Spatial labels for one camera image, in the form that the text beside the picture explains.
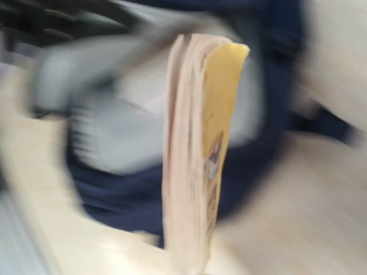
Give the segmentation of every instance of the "bag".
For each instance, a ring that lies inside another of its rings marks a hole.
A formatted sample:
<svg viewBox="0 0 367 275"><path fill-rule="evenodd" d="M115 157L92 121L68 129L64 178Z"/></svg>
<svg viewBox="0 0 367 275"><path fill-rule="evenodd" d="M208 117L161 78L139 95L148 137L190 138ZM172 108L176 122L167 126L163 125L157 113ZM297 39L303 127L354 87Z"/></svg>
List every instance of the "bag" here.
<svg viewBox="0 0 367 275"><path fill-rule="evenodd" d="M294 79L293 64L300 51L303 36L300 1L269 2L271 3L262 9L256 7L256 2L252 2L255 12L249 13L244 10L218 15L252 49L250 58L254 59L253 64L260 71L258 85L263 110L263 113L258 113L260 123L255 127L255 134L245 135L243 142L234 142L227 152L222 174L219 220L238 209L256 187L261 176L276 158L281 148L282 133L287 127ZM240 84L239 98L242 89ZM99 91L96 92L99 95L101 90L102 93L111 92L108 85L99 86L96 90ZM106 108L109 106L98 97L95 102L99 102L99 105L106 104ZM236 121L236 112L242 109L246 110L236 102L233 121ZM131 121L130 117L125 119L127 123ZM108 226L163 236L161 159L146 162L137 170L127 169L124 174L103 171L90 163L86 164L86 161L76 154L74 145L78 133L72 131L72 123L73 119L70 119L67 166L85 211L92 218ZM250 124L251 121L240 120L237 123ZM136 131L134 129L136 129L135 121L127 124L125 134L127 141L134 142L131 136ZM150 135L146 138L145 143L139 143L142 147L150 142ZM162 137L160 141L159 138L157 141L154 139L151 141L154 146L155 142L163 144ZM128 145L129 143L126 143L121 146L128 149ZM134 157L132 153L126 154L127 162L129 155Z"/></svg>
<svg viewBox="0 0 367 275"><path fill-rule="evenodd" d="M304 36L301 1L259 2L248 1L251 12L216 13L240 42L251 48L251 66L244 68L241 77L222 172L218 220L233 214L251 195L281 151L284 130L310 131L341 140L348 130L347 124L324 109L320 112L322 125L332 121L337 125L336 131L317 124L305 125L303 119L290 113L294 61ZM131 99L124 104L125 116L112 116L116 106L116 97L111 96L114 85L113 81L106 81L88 87L75 104L67 135L68 170L83 207L92 218L117 229L163 236L163 119L152 115L153 103L147 111L137 109ZM257 101L246 96L248 91ZM86 135L91 129L96 133L96 125L100 127L98 135ZM108 140L107 134L115 140L101 142ZM164 245L162 238L159 245Z"/></svg>

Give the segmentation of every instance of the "dark blue fabric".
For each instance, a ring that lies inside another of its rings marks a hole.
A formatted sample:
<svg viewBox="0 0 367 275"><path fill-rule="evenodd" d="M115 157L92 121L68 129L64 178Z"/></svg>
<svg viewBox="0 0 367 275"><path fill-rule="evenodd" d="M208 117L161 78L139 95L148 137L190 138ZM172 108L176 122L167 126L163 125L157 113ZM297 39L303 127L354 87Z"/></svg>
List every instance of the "dark blue fabric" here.
<svg viewBox="0 0 367 275"><path fill-rule="evenodd" d="M221 220L231 215L246 201L248 195L260 182L260 178L281 152L284 130L297 129L296 125L300 122L290 114L288 107L294 79L293 60L301 49L304 34L301 24L301 1L157 1L157 3L167 2L175 2L177 5L195 3L196 6L235 6L239 3L250 2L262 4L261 23L265 45L264 49L261 49L264 57L262 62L266 110L264 125L256 140L245 146L228 150L218 210L218 219ZM241 27L241 19L232 26L240 36L245 36ZM328 127L323 131L328 123L328 118L326 115L322 117L322 121L316 120L319 123L313 124L313 131L333 136L335 127ZM74 156L69 134L66 160L83 206L91 217L118 229L144 230L153 234L163 234L161 164L141 172L120 176L97 171L82 164Z"/></svg>

